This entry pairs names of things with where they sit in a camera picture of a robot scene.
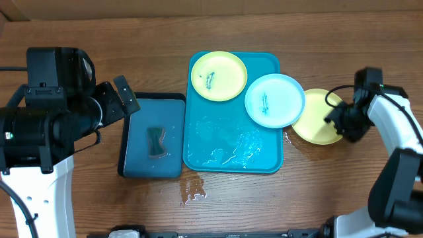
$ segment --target blue plastic tray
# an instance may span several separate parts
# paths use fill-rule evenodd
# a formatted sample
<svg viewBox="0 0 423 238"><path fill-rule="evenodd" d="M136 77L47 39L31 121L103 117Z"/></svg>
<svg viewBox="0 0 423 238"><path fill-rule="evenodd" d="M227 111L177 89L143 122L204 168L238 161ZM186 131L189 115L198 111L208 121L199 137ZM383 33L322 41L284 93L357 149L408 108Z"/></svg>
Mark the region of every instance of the blue plastic tray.
<svg viewBox="0 0 423 238"><path fill-rule="evenodd" d="M190 60L186 90L183 159L196 171L274 173L284 162L282 129L258 125L245 110L245 93L253 81L270 73L280 73L276 56L269 53L232 52L247 67L243 92L225 102L200 96L191 84L191 69L208 52L198 52Z"/></svg>

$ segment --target yellow plate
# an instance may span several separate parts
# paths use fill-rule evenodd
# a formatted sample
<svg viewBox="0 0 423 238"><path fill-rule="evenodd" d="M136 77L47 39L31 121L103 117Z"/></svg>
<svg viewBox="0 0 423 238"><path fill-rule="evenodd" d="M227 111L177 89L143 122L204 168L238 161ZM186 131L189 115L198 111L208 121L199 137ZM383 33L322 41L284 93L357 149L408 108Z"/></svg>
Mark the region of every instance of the yellow plate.
<svg viewBox="0 0 423 238"><path fill-rule="evenodd" d="M191 83L204 98L225 101L243 91L247 84L247 69L234 54L210 52L198 59L192 67Z"/></svg>
<svg viewBox="0 0 423 238"><path fill-rule="evenodd" d="M335 143L342 138L336 134L333 122L327 124L323 119L333 109L325 102L328 93L324 89L309 89L305 93L305 108L301 117L292 124L299 136L308 142L318 145ZM331 104L339 104L342 99L331 93L328 97Z"/></svg>

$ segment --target green sponge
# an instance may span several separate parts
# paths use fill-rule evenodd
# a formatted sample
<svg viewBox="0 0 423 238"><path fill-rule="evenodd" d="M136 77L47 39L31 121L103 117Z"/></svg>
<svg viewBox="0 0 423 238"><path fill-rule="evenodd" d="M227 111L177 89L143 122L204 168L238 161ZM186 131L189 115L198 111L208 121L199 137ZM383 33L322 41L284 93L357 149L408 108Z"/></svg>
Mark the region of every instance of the green sponge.
<svg viewBox="0 0 423 238"><path fill-rule="evenodd" d="M150 158L158 159L167 155L166 148L163 145L164 137L164 128L147 128L148 154Z"/></svg>

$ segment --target wooden table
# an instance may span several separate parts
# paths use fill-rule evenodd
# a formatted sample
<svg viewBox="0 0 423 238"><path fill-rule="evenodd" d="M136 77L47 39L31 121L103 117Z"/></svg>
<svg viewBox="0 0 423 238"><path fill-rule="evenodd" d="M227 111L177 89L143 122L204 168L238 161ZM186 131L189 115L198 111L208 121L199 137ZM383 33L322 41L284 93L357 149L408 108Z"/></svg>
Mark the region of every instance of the wooden table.
<svg viewBox="0 0 423 238"><path fill-rule="evenodd" d="M0 38L0 65L26 65L30 46L84 49L99 81L125 75L135 91L185 93L190 57L202 50L271 52L282 73L304 89L354 82L382 67L385 83L405 88L423 123L423 12L325 13L243 17L10 22ZM27 80L0 73L0 102ZM352 92L340 91L344 100ZM273 175L198 173L171 180L124 179L116 168L122 121L103 142L75 156L73 210L78 237L115 225L150 231L283 231L318 227L332 215L366 206L387 161L375 128L358 143L316 146L284 130L284 166ZM93 142L85 138L82 148ZM200 194L197 200L188 200ZM0 192L0 237L16 237L8 197Z"/></svg>

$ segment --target water spill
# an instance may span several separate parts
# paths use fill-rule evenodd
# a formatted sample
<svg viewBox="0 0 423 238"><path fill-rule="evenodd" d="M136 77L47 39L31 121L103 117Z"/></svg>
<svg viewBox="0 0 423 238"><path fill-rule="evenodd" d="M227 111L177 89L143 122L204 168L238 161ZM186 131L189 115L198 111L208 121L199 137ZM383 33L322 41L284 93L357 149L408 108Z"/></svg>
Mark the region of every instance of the water spill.
<svg viewBox="0 0 423 238"><path fill-rule="evenodd" d="M198 176L197 172L190 172L179 181L180 196L182 202L180 206L185 206L191 201L197 201L202 198L207 198L207 193L203 189L204 180Z"/></svg>

